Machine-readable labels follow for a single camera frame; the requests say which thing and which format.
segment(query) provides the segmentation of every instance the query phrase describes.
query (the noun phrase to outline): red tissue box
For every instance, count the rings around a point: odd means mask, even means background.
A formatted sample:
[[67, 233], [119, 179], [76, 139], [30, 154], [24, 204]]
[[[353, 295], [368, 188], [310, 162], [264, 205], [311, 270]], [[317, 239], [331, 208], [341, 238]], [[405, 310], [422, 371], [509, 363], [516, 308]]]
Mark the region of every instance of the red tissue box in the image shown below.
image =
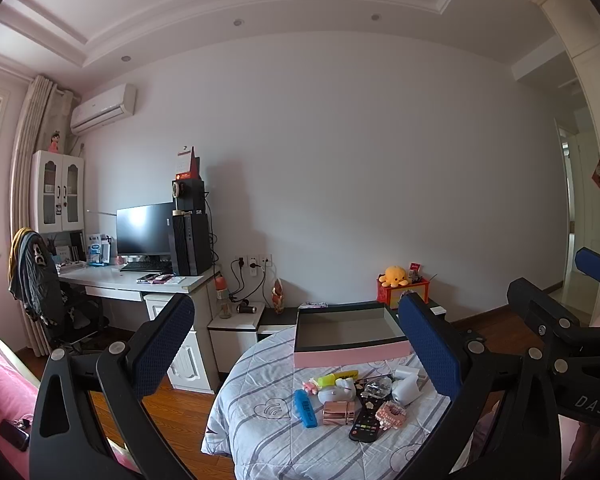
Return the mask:
[[376, 285], [378, 286], [378, 296], [376, 300], [378, 300], [379, 303], [384, 303], [389, 308], [398, 308], [400, 298], [407, 292], [417, 292], [422, 298], [422, 301], [429, 303], [429, 280], [425, 280], [424, 278], [418, 283], [413, 283], [413, 285], [398, 285], [396, 287], [382, 286], [380, 280], [376, 280]]

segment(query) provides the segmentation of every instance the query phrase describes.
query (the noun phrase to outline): pink box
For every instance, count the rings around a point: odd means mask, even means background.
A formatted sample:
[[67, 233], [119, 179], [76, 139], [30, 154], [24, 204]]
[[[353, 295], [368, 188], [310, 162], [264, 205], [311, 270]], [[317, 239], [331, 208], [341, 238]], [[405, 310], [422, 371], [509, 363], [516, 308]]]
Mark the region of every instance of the pink box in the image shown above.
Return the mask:
[[377, 301], [298, 309], [296, 368], [357, 365], [411, 353], [396, 315]]

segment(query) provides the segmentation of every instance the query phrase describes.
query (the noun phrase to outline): jacket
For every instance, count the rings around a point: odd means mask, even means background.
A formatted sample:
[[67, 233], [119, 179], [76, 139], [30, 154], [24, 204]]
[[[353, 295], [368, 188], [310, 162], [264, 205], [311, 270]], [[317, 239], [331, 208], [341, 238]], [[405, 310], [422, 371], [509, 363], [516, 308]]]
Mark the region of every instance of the jacket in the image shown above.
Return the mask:
[[56, 264], [37, 232], [21, 229], [13, 237], [9, 274], [9, 291], [27, 315], [42, 320], [52, 335], [63, 333], [66, 309]]

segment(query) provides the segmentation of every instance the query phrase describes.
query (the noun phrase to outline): white desk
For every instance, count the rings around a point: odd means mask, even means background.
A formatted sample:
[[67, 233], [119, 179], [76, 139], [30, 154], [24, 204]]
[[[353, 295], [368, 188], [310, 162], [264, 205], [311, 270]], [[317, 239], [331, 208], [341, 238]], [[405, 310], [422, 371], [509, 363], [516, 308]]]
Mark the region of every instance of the white desk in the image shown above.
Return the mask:
[[146, 274], [145, 271], [135, 272], [134, 270], [122, 270], [123, 266], [107, 267], [83, 267], [82, 269], [70, 270], [60, 275], [61, 282], [74, 283], [75, 285], [93, 286], [97, 288], [111, 290], [134, 290], [138, 292], [164, 292], [166, 294], [175, 294], [183, 292], [189, 294], [206, 280], [213, 276], [213, 268], [206, 270], [202, 276], [187, 276], [177, 284], [152, 285], [151, 283], [136, 283], [136, 280]]
[[167, 370], [171, 385], [179, 390], [212, 394], [218, 389], [216, 359], [207, 325], [216, 314], [213, 268], [201, 276], [187, 276], [176, 284], [136, 283], [146, 272], [120, 271], [121, 266], [84, 267], [60, 275], [60, 281], [83, 285], [90, 296], [138, 301], [155, 319], [174, 294], [188, 294], [195, 306], [194, 324]]

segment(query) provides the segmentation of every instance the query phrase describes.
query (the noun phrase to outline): yellow highlighter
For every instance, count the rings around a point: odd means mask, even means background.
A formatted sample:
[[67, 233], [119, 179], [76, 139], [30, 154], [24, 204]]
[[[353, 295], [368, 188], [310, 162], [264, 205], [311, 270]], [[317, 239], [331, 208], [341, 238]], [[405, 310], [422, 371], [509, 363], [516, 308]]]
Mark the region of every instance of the yellow highlighter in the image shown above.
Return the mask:
[[324, 388], [325, 386], [334, 386], [336, 379], [347, 379], [347, 378], [358, 378], [357, 370], [346, 370], [345, 372], [335, 372], [322, 377], [318, 377], [315, 382], [318, 384], [318, 388]]

